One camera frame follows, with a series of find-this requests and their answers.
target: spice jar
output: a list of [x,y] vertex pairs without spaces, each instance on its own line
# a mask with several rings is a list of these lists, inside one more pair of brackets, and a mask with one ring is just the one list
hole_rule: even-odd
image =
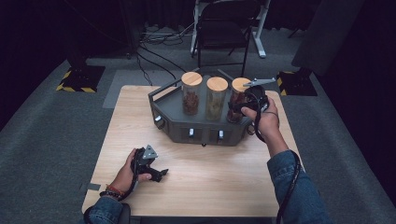
[[[230,96],[230,103],[232,104],[242,104],[246,102],[245,98],[245,90],[248,87],[245,87],[244,84],[248,83],[250,80],[244,77],[238,77],[233,80],[233,91]],[[243,115],[241,113],[235,113],[232,109],[228,110],[227,120],[231,123],[237,123],[241,121]]]
[[199,105],[199,87],[202,77],[198,73],[188,72],[181,77],[183,84],[183,111],[187,115],[196,115]]
[[222,77],[211,77],[207,82],[205,117],[218,120],[221,117],[228,83]]

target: gray rack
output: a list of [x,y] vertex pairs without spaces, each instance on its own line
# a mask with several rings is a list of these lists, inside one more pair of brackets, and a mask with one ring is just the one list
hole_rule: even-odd
[[183,112],[181,86],[154,100],[155,95],[176,86],[181,79],[172,81],[149,93],[148,99],[154,124],[176,143],[199,144],[203,147],[206,145],[228,147],[237,145],[244,138],[251,120],[243,117],[239,123],[227,121],[226,115],[233,79],[226,74],[222,74],[222,77],[229,82],[229,87],[220,120],[205,119],[206,82],[210,76],[203,76],[203,82],[199,90],[198,113],[193,116],[186,115]]

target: person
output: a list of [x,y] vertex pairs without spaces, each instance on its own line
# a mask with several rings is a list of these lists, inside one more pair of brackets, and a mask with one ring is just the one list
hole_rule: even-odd
[[[275,186],[276,199],[281,204],[288,192],[293,179],[295,158],[286,144],[280,130],[276,104],[268,97],[269,106],[262,112],[259,132],[268,146],[271,159],[267,162],[271,179]],[[241,109],[247,117],[254,120],[256,111],[243,107]],[[117,192],[125,192],[131,187],[134,176],[130,164],[134,158],[135,149],[128,156],[125,164],[118,172],[111,188]],[[149,174],[142,174],[139,181],[150,180]],[[93,206],[89,213],[91,223],[118,223],[121,203],[114,195],[104,195]],[[324,202],[320,199],[317,189],[304,170],[298,175],[297,185],[290,195],[290,200],[282,216],[283,223],[332,223],[326,211]]]

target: sleeve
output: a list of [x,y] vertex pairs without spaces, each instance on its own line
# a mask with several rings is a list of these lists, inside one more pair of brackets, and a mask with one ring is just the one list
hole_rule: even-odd
[[91,209],[90,222],[93,224],[117,224],[122,204],[109,197],[101,197]]
[[[276,193],[282,203],[289,189],[295,169],[295,159],[290,150],[276,154],[267,162]],[[317,189],[302,169],[289,203],[283,214],[286,223],[332,223]]]

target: light wood tabletop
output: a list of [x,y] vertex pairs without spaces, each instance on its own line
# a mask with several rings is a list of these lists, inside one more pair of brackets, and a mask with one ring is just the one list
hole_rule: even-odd
[[[125,163],[131,150],[151,145],[159,157],[156,170],[169,169],[160,183],[139,183],[122,201],[132,216],[159,217],[276,217],[278,204],[266,163],[267,146],[246,134],[236,147],[174,143],[152,120],[148,94],[159,87],[124,86],[110,121],[82,212],[94,205]],[[275,91],[280,131],[299,154],[283,105]]]

